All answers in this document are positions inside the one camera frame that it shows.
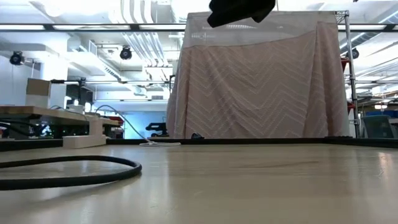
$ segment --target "workbench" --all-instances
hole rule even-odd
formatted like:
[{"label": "workbench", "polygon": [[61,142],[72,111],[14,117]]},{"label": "workbench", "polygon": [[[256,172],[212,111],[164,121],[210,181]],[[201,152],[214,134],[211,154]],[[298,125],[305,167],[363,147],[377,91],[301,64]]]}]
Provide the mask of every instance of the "workbench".
[{"label": "workbench", "polygon": [[[46,124],[62,128],[63,126],[87,126],[87,120],[93,116],[71,113],[65,110],[53,110],[36,106],[0,106],[0,119],[12,119],[25,123]],[[119,127],[117,121],[101,118],[105,133],[108,135],[112,127]],[[12,124],[18,129],[28,132],[29,128],[23,124]],[[10,138],[27,139],[27,136],[10,131]]]},{"label": "workbench", "polygon": [[[2,152],[0,161],[103,155],[140,162],[121,182],[0,192],[0,223],[398,223],[398,151],[331,144],[107,145]],[[127,167],[64,162],[0,178],[105,174]]]}]

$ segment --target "zigzag pattern fabric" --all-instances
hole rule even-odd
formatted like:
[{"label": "zigzag pattern fabric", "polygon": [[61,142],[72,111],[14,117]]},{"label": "zigzag pattern fabric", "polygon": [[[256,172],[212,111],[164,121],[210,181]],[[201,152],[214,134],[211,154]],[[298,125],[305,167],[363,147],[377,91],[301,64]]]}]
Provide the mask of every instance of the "zigzag pattern fabric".
[{"label": "zigzag pattern fabric", "polygon": [[337,25],[314,24],[279,40],[184,47],[167,108],[170,137],[348,135]]}]

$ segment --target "security camera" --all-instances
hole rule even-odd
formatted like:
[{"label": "security camera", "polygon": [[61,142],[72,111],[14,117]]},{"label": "security camera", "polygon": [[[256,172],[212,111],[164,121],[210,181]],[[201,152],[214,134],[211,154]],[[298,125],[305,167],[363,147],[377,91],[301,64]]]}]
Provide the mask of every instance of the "security camera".
[{"label": "security camera", "polygon": [[123,60],[129,60],[132,57],[132,53],[129,46],[124,46],[120,52],[120,58]]},{"label": "security camera", "polygon": [[359,58],[359,51],[356,49],[353,49],[353,59]]},{"label": "security camera", "polygon": [[17,66],[25,64],[25,57],[22,56],[22,52],[14,51],[14,53],[11,55],[10,63],[11,65]]}]

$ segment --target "draped cloth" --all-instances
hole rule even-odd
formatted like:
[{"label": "draped cloth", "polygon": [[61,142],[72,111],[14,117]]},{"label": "draped cloth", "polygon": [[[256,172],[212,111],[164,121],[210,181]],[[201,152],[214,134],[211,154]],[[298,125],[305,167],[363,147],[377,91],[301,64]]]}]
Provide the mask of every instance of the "draped cloth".
[{"label": "draped cloth", "polygon": [[348,115],[333,12],[272,12],[210,29],[188,15],[167,107],[170,137],[347,136]]}]

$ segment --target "red object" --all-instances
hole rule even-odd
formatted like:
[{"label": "red object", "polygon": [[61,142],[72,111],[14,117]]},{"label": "red object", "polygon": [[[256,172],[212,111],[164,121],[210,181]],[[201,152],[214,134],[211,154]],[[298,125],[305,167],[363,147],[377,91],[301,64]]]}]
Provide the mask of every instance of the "red object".
[{"label": "red object", "polygon": [[348,58],[341,58],[341,66],[343,67],[343,71],[346,70],[346,65],[348,62]]},{"label": "red object", "polygon": [[109,119],[111,119],[112,121],[119,121],[119,125],[123,126],[124,121],[121,117],[118,116],[108,116]]},{"label": "red object", "polygon": [[355,108],[355,105],[353,103],[347,102],[347,108],[348,108],[348,113],[351,109]]}]

